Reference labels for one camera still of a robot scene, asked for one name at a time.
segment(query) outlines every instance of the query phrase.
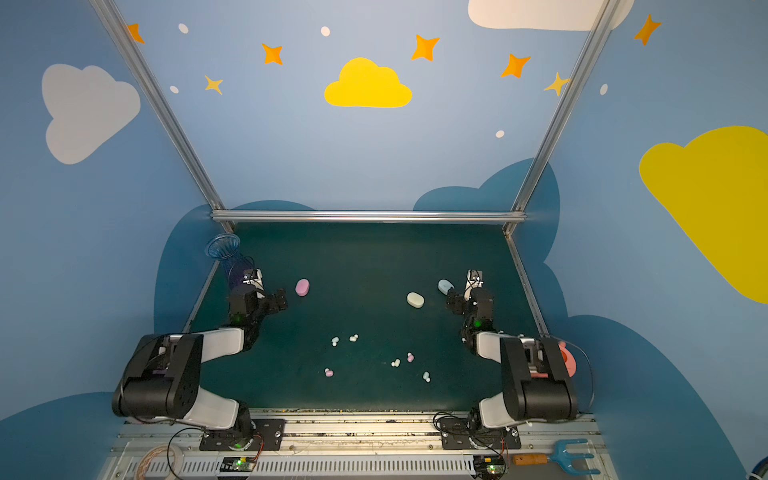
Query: pink object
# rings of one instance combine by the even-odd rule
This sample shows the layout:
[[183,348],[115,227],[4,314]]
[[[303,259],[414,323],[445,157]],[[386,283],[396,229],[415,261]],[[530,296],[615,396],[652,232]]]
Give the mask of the pink object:
[[[563,361],[565,362],[565,368],[568,370],[568,376],[575,375],[576,359],[574,358],[573,355],[571,355],[571,352],[569,352],[568,349],[565,348],[565,342],[560,342],[558,345],[560,346],[560,354],[563,356]],[[534,379],[546,379],[548,377],[549,375],[547,375],[546,373],[531,372],[531,378],[534,378]]]
[[306,278],[302,278],[299,280],[299,282],[296,284],[296,293],[299,294],[299,296],[305,296],[310,292],[310,281]]
[[558,344],[560,346],[560,353],[563,355],[563,360],[565,360],[565,368],[568,369],[568,376],[573,376],[576,374],[576,359],[573,355],[571,355],[571,352],[568,351],[567,348],[565,348],[565,342],[560,342]]

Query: small foam piece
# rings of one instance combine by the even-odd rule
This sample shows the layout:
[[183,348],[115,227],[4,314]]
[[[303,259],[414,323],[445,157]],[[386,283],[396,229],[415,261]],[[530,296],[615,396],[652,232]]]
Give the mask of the small foam piece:
[[296,284],[296,293],[299,296],[305,296],[310,292],[310,281],[306,278],[302,278],[299,280],[299,282]]
[[442,292],[443,295],[448,295],[448,290],[453,288],[453,283],[450,283],[448,280],[440,280],[437,282],[437,289]]
[[409,293],[406,300],[408,300],[410,306],[415,308],[422,308],[424,306],[424,297],[416,292]]

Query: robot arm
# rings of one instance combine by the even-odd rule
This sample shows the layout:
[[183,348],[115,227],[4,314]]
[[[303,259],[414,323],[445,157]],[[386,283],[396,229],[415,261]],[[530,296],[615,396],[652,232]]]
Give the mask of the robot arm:
[[558,342],[496,330],[493,295],[482,284],[482,271],[470,270],[465,294],[450,289],[445,304],[464,316],[462,342],[469,351],[502,365],[503,390],[479,403],[481,424],[498,429],[526,419],[574,419],[578,404]]
[[244,331],[144,336],[112,397],[117,416],[231,429],[240,404],[200,387],[200,364],[243,349]]

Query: painted cloud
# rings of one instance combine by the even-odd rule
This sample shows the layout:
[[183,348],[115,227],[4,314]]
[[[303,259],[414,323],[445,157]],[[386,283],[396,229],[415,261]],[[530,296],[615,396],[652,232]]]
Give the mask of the painted cloud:
[[133,85],[115,81],[90,66],[51,65],[43,74],[43,101],[53,120],[45,132],[56,160],[83,161],[139,113],[141,100]]
[[[619,26],[634,0],[621,0],[612,28]],[[469,18],[486,28],[591,30],[603,0],[469,0]]]

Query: blue wall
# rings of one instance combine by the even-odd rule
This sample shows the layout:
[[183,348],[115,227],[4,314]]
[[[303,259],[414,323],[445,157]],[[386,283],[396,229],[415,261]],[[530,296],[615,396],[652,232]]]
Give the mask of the blue wall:
[[[662,25],[643,45],[649,14]],[[768,305],[720,275],[638,171],[657,144],[731,125],[768,132],[766,22],[765,2],[636,0],[515,231],[553,333],[601,359],[595,412],[621,478],[739,478],[768,453]]]
[[[80,163],[48,149],[49,66],[96,65],[137,89],[87,0],[7,3],[0,45],[0,458],[18,461],[22,430],[37,425],[26,419],[43,409],[43,439],[48,429],[89,438],[66,447],[82,457],[82,470],[67,470],[92,478],[104,456],[91,447],[110,443],[119,421],[105,413],[108,396],[79,394],[112,391],[137,339],[153,331],[161,254],[180,248],[166,248],[169,234],[204,199],[143,95],[138,115]],[[210,231],[210,219],[196,218]],[[188,314],[209,269],[190,267],[184,300],[160,310]],[[51,465],[64,461],[62,442]]]
[[[470,19],[467,0],[118,5],[139,25],[139,47],[228,207],[282,200],[317,210],[411,210],[440,187],[477,189],[535,155],[558,102],[545,89],[558,72],[568,78],[586,39],[584,31],[484,28]],[[433,61],[412,60],[417,35],[440,38]],[[282,47],[282,65],[264,63],[262,44]],[[531,57],[520,78],[502,77],[510,54]],[[412,91],[410,103],[326,102],[326,86],[358,57],[392,68]],[[206,76],[222,81],[221,94],[206,90]]]

